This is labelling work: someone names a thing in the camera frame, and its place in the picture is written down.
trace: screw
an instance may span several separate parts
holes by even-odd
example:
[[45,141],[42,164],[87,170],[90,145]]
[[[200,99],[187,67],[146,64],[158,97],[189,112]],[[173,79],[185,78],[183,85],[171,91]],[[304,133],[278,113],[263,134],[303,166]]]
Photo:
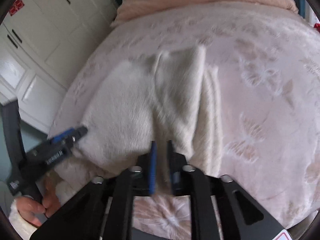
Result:
[[142,171],[142,168],[140,166],[132,166],[132,167],[129,168],[129,170],[131,172],[137,172],[138,173],[138,172]]
[[91,182],[94,184],[102,184],[102,182],[104,181],[103,177],[97,176],[94,177]]
[[182,167],[182,169],[183,169],[184,171],[186,171],[186,172],[191,172],[191,171],[195,171],[195,170],[196,170],[196,168],[195,168],[194,166],[192,166],[192,165],[184,165],[184,166]]
[[229,183],[233,181],[233,179],[229,175],[222,175],[220,179],[225,183]]
[[10,182],[10,186],[13,188],[13,189],[16,189],[19,185],[19,181],[12,181]]

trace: white fluffy cloth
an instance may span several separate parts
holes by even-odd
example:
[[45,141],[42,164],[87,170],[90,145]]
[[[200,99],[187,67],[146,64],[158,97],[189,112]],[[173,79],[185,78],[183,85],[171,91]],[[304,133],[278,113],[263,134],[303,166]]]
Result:
[[[76,189],[93,176],[115,176],[147,153],[152,140],[158,150],[158,193],[168,189],[168,140],[191,164],[217,175],[220,91],[217,68],[206,65],[205,57],[205,48],[197,46],[121,62],[88,104],[82,123],[89,132],[79,141],[80,151],[57,167],[59,175]],[[137,208],[134,214],[143,213],[141,205]]]

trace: human hand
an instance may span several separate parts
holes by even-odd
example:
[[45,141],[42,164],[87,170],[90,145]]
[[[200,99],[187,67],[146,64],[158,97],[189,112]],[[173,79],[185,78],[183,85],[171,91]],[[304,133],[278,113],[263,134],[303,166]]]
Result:
[[35,217],[35,214],[45,214],[46,217],[51,217],[60,207],[60,202],[56,196],[56,190],[49,177],[44,180],[46,192],[42,199],[42,205],[29,197],[17,198],[17,210],[20,216],[35,227],[41,226],[41,222]]

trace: white cabinet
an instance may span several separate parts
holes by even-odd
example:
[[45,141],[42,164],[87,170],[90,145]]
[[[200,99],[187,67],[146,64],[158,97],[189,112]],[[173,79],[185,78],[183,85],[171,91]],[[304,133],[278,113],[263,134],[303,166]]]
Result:
[[4,25],[49,75],[68,88],[85,61],[110,33],[112,0],[22,0]]
[[22,0],[0,26],[0,102],[48,132],[66,90],[111,31],[114,0]]
[[21,118],[47,133],[65,93],[0,25],[0,102],[18,98]]

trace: black metal bracket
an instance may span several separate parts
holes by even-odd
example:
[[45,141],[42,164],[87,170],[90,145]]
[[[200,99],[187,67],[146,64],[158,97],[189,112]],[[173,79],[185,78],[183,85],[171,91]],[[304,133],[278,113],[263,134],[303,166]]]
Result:
[[71,156],[74,143],[87,133],[84,126],[70,129],[25,152],[20,132],[18,101],[1,107],[4,137],[12,170],[7,185],[11,194],[21,192],[41,203],[42,195],[36,185],[46,172]]
[[[155,149],[152,143],[151,153]],[[216,199],[225,240],[273,240],[284,228],[235,180],[206,176],[188,165],[184,155],[167,148],[172,192],[190,195],[192,240],[220,239],[212,197]],[[130,240],[134,196],[149,196],[152,154],[144,154],[112,179],[94,178],[47,220],[31,240]],[[107,219],[105,210],[111,200]]]

